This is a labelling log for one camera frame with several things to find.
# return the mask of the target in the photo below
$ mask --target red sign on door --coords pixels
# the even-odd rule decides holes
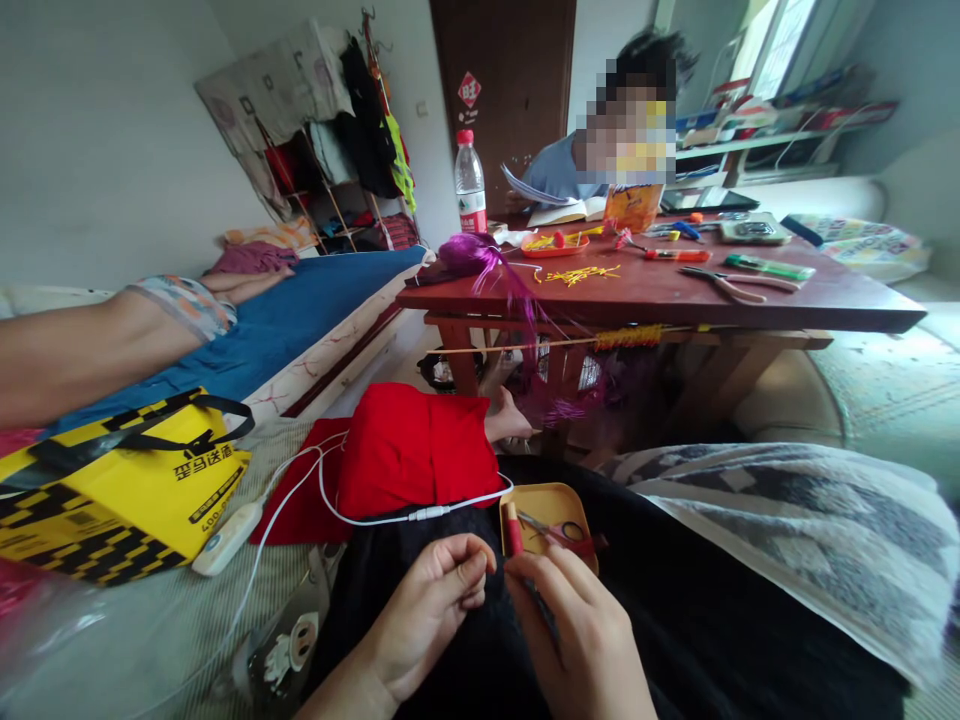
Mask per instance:
[[[477,82],[477,79],[470,73],[464,75],[463,82],[460,83],[460,89],[457,90],[457,95],[460,96],[460,99],[467,104],[468,108],[472,108],[479,94],[480,83]]]

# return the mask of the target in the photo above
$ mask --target blue bedsheet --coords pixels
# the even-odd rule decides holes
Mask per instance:
[[[145,407],[203,386],[211,395],[244,400],[401,272],[425,250],[333,255],[301,261],[296,276],[238,308],[223,337],[176,365],[100,402],[66,415],[52,434]]]

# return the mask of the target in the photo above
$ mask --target plastic bag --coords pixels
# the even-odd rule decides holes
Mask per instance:
[[[832,215],[790,215],[822,241],[820,251],[837,262],[887,285],[921,273],[930,249],[920,238],[892,225]]]
[[[64,575],[0,559],[0,715],[23,678],[106,617],[102,594]]]

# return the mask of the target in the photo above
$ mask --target orange tray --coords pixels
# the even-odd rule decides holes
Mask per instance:
[[[583,503],[580,502],[580,496],[572,487],[563,483],[517,485],[500,498],[500,542],[503,546],[504,556],[509,555],[507,549],[509,541],[507,540],[507,524],[503,521],[503,507],[511,501],[517,506],[517,512],[522,510],[547,525],[573,521],[583,528],[584,537],[590,537],[590,526],[587,525],[587,515],[583,511]],[[520,534],[523,537],[524,550],[537,555],[543,555],[547,551],[547,541],[523,520],[520,521]],[[583,558],[583,562],[593,571],[594,575],[600,575],[600,562],[596,555],[586,556]]]
[[[587,249],[587,246],[590,244],[590,236],[583,235],[580,238],[580,244],[574,245],[572,247],[568,246],[565,248],[555,248],[551,245],[543,248],[542,250],[529,250],[528,247],[531,243],[536,242],[540,239],[540,236],[543,233],[530,233],[527,235],[523,241],[520,243],[520,252],[526,255],[529,258],[538,258],[538,257],[564,257],[565,255],[577,255],[582,253]]]

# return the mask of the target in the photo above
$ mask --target door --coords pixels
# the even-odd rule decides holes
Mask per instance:
[[[450,142],[456,151],[457,131],[473,130],[487,214],[503,213],[509,186],[500,164],[522,177],[567,134],[577,2],[431,0],[430,8]]]

